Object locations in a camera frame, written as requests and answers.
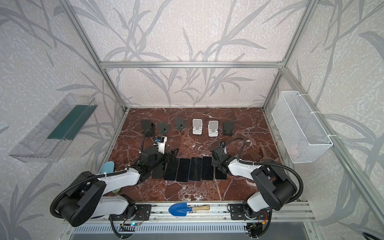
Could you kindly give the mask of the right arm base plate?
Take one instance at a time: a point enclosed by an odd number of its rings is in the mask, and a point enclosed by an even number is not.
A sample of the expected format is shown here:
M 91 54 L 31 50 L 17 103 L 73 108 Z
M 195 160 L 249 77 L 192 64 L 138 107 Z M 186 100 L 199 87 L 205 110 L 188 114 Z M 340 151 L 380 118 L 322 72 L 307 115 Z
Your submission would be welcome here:
M 252 209 L 246 207 L 243 204 L 229 204 L 227 209 L 231 215 L 231 220 L 235 221 L 247 221 L 247 220 L 256 220 L 264 221 L 267 220 L 270 216 L 270 208 L 261 209 L 258 212 L 254 212 Z

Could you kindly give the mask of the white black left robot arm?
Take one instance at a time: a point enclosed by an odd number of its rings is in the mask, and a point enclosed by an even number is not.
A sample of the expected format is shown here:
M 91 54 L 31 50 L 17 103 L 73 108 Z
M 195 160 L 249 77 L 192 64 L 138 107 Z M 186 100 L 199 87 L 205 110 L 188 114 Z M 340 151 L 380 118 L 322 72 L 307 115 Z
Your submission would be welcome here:
M 92 218 L 121 215 L 127 210 L 129 200 L 106 194 L 143 183 L 158 166 L 175 160 L 178 152 L 179 149 L 165 154 L 156 152 L 148 157 L 146 163 L 136 162 L 118 172 L 95 175 L 85 171 L 54 198 L 50 213 L 55 218 L 65 219 L 73 227 L 78 227 Z

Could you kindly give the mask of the black folding stand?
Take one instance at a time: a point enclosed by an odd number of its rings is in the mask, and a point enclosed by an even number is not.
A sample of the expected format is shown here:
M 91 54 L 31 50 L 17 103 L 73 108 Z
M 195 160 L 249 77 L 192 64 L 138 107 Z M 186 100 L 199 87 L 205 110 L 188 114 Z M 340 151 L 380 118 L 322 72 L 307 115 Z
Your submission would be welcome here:
M 144 137 L 154 137 L 155 136 L 155 124 L 151 120 L 141 120 L 141 127 L 143 130 Z
M 232 121 L 226 121 L 223 123 L 223 135 L 224 136 L 232 136 L 234 134 L 235 124 Z

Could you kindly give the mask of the pink-edged phone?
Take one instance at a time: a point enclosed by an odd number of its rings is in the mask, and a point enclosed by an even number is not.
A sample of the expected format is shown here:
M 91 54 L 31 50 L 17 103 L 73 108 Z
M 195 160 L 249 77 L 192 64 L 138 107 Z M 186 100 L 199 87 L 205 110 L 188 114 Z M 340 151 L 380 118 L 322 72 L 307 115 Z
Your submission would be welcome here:
M 167 167 L 165 170 L 165 175 L 164 175 L 164 180 L 166 180 L 166 181 L 175 181 L 176 180 L 179 162 L 180 162 L 180 159 L 176 158 L 176 160 L 173 163 L 167 164 Z

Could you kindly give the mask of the dark phone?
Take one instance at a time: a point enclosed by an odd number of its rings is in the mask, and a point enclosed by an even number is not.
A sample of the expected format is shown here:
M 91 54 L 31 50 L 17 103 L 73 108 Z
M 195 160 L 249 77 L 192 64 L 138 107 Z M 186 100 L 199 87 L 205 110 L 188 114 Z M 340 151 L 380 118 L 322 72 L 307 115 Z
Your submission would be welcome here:
M 201 179 L 204 181 L 212 181 L 214 179 L 214 167 L 212 166 L 211 157 L 202 158 Z

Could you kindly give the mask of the blue-edged phone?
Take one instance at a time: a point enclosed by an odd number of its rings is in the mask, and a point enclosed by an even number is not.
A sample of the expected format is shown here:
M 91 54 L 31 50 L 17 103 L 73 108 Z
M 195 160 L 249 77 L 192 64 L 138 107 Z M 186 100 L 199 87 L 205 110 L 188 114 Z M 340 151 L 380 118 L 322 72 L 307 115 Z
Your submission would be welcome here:
M 201 180 L 202 158 L 193 157 L 191 159 L 189 181 L 198 182 Z

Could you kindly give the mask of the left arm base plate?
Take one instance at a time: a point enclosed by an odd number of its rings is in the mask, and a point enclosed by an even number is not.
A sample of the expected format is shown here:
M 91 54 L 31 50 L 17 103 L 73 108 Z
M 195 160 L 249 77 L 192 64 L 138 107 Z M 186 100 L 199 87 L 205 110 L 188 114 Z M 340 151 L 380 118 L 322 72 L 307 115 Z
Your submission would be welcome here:
M 110 215 L 112 221 L 148 221 L 151 214 L 151 205 L 129 205 L 121 215 Z

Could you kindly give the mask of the purple-edged phone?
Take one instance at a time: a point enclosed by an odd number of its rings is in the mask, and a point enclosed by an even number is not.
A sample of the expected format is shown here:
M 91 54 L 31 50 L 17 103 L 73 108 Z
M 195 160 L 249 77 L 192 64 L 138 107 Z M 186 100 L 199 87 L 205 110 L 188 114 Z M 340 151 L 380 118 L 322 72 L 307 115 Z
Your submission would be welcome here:
M 176 181 L 180 183 L 186 183 L 189 180 L 191 159 L 181 158 L 179 161 L 178 172 Z

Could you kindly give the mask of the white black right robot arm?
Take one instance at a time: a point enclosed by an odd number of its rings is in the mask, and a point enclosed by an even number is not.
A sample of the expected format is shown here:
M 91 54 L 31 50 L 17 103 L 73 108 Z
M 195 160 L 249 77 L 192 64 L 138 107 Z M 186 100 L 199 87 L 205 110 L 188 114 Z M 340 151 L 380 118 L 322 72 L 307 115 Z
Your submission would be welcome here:
M 285 204 L 297 200 L 303 192 L 301 177 L 291 168 L 264 158 L 250 162 L 231 157 L 224 148 L 211 150 L 212 165 L 224 174 L 253 180 L 258 192 L 243 202 L 248 218 L 264 209 L 280 210 Z

